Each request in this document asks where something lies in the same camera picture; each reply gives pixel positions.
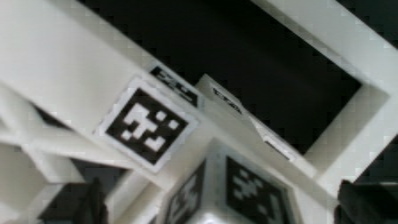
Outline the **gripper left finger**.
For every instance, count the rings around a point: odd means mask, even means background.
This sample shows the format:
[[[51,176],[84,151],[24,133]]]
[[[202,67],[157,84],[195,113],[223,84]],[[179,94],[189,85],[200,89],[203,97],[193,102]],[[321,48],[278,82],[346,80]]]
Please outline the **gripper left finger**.
[[[44,224],[108,224],[108,210],[99,179],[70,183],[38,215]]]

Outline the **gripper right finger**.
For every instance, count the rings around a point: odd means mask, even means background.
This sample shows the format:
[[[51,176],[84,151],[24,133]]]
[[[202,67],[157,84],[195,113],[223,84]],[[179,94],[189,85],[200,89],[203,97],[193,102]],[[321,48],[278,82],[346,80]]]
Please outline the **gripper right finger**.
[[[398,184],[340,181],[333,224],[398,224]]]

